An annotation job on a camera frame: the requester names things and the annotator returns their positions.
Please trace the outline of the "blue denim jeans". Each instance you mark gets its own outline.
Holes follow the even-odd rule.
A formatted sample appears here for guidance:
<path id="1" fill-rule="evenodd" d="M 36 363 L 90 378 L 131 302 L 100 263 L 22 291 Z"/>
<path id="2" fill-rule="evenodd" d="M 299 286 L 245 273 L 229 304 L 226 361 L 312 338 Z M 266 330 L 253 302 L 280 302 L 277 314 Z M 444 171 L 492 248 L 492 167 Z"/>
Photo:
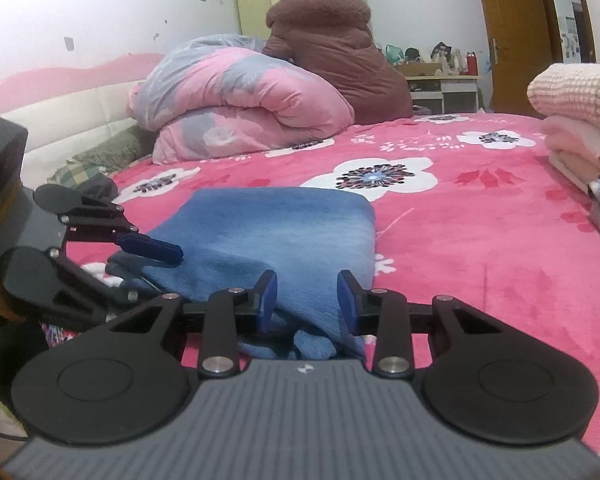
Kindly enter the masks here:
<path id="1" fill-rule="evenodd" d="M 206 188 L 196 191 L 151 236 L 180 246 L 177 266 L 117 252 L 115 262 L 164 292 L 205 300 L 277 274 L 268 331 L 239 341 L 256 359 L 329 360 L 365 356 L 346 329 L 337 276 L 349 270 L 363 287 L 375 274 L 375 214 L 358 194 L 324 188 Z"/>

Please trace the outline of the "plaid pillow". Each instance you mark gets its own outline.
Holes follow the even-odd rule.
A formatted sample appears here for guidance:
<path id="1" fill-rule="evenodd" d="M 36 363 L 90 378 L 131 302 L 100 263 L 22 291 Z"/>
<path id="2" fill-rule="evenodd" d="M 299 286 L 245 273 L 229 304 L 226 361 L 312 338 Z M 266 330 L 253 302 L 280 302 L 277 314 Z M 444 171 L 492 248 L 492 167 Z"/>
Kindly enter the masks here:
<path id="1" fill-rule="evenodd" d="M 65 188 L 77 188 L 89 180 L 105 176 L 104 167 L 99 167 L 90 162 L 68 160 L 64 166 L 59 167 L 48 177 L 46 182 L 49 184 L 59 184 Z"/>

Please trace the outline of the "black crumpled garment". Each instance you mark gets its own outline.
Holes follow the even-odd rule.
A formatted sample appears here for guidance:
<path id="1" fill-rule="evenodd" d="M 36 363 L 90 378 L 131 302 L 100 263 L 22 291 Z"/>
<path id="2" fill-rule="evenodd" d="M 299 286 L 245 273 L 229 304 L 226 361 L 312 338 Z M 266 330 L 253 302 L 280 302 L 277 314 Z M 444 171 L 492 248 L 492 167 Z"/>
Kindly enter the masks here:
<path id="1" fill-rule="evenodd" d="M 119 194 L 117 185 L 104 174 L 96 174 L 78 184 L 76 190 L 95 200 L 114 200 Z"/>

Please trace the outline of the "green floral pillow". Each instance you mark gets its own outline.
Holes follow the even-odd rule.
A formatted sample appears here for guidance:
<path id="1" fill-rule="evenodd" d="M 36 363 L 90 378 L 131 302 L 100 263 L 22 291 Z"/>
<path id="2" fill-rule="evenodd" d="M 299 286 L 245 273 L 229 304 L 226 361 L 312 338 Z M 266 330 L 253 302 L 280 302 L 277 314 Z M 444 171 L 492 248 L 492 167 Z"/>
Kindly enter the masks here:
<path id="1" fill-rule="evenodd" d="M 82 164 L 104 168 L 107 174 L 113 174 L 150 155 L 157 136 L 156 132 L 134 125 L 114 134 L 94 148 L 74 155 L 73 159 Z"/>

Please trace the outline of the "white pink headboard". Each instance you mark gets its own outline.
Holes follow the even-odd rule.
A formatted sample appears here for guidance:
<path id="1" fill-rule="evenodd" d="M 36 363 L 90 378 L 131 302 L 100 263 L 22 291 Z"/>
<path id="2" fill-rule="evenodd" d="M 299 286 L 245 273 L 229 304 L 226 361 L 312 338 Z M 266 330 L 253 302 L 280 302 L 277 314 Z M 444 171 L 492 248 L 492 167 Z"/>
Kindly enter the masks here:
<path id="1" fill-rule="evenodd" d="M 128 54 L 92 68 L 28 70 L 0 81 L 0 117 L 28 130 L 21 180 L 47 182 L 66 161 L 131 127 L 131 90 L 162 60 Z"/>

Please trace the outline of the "pink floral bed blanket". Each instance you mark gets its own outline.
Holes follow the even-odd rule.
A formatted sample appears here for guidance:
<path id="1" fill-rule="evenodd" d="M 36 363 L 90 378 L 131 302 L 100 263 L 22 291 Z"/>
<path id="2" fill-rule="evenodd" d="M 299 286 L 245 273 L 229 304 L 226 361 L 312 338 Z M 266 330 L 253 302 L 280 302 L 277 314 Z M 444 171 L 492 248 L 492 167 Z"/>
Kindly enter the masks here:
<path id="1" fill-rule="evenodd" d="M 357 126 L 304 148 L 158 166 L 114 175 L 130 221 L 150 232 L 184 212 L 166 239 L 207 235 L 190 198 L 209 188 L 284 197 L 322 193 L 327 220 L 298 205 L 235 222 L 249 262 L 272 248 L 297 270 L 342 243 L 360 280 L 425 300 L 448 292 L 584 363 L 600 387 L 600 232 L 591 202 L 551 163 L 537 119 L 504 114 Z M 585 440 L 600 452 L 600 403 Z"/>

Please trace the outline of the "pink grey folded duvet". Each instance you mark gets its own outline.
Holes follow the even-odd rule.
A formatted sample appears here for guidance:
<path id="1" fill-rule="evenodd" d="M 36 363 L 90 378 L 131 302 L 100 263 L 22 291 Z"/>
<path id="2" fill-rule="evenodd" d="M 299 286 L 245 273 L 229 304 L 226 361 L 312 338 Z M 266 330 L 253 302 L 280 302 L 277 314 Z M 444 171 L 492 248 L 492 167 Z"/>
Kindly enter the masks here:
<path id="1" fill-rule="evenodd" d="M 263 47 L 237 34 L 190 40 L 131 90 L 130 116 L 157 136 L 156 164 L 294 148 L 353 125 L 335 87 Z"/>

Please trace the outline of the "cluttered white shelf desk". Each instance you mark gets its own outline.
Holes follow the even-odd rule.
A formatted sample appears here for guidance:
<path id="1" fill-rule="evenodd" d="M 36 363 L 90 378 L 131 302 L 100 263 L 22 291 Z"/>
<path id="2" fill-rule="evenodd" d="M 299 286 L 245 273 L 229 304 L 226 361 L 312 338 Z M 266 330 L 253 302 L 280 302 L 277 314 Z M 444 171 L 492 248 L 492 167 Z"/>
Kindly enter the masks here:
<path id="1" fill-rule="evenodd" d="M 432 77 L 404 78 L 410 88 L 417 115 L 475 113 L 480 110 L 478 76 L 467 73 L 466 54 L 444 42 L 426 51 L 411 47 L 402 49 L 392 44 L 384 47 L 385 58 L 396 66 L 403 63 L 441 63 L 442 73 Z"/>

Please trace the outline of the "cardboard box on desk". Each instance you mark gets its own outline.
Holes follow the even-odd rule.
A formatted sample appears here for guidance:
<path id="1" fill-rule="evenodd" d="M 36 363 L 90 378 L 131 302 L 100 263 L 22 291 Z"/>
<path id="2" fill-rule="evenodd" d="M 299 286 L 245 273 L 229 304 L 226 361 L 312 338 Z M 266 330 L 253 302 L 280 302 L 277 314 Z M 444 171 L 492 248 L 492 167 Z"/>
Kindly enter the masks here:
<path id="1" fill-rule="evenodd" d="M 396 69 L 405 77 L 432 77 L 442 73 L 441 63 L 403 63 L 396 66 Z"/>

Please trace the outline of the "red bottle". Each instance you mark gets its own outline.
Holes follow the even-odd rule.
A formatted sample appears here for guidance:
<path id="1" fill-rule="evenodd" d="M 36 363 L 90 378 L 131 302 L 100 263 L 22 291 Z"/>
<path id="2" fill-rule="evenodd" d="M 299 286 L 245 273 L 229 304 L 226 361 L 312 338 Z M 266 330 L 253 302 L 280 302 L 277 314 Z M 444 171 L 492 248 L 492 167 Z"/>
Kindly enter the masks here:
<path id="1" fill-rule="evenodd" d="M 469 76 L 478 76 L 478 58 L 475 52 L 468 52 L 466 54 L 467 73 Z"/>

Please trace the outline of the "person in mauve jacket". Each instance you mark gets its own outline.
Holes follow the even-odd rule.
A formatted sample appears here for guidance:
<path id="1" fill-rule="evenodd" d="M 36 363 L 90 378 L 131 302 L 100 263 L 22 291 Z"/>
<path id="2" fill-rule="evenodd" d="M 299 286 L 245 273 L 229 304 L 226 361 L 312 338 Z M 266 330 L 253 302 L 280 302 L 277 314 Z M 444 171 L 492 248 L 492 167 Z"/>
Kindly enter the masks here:
<path id="1" fill-rule="evenodd" d="M 263 53 L 329 82 L 358 125 L 414 115 L 407 81 L 376 47 L 363 0 L 279 0 L 265 24 L 270 36 Z"/>

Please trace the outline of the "brown wooden door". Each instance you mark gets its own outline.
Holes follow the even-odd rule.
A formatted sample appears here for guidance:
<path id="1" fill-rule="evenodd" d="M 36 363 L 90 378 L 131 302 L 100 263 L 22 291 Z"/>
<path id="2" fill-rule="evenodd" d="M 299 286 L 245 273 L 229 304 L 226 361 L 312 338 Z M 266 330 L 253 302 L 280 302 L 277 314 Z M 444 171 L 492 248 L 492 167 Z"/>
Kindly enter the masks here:
<path id="1" fill-rule="evenodd" d="M 550 64 L 567 61 L 569 26 L 576 29 L 576 58 L 596 61 L 586 0 L 481 0 L 493 82 L 492 110 L 534 116 L 527 98 L 532 79 Z"/>

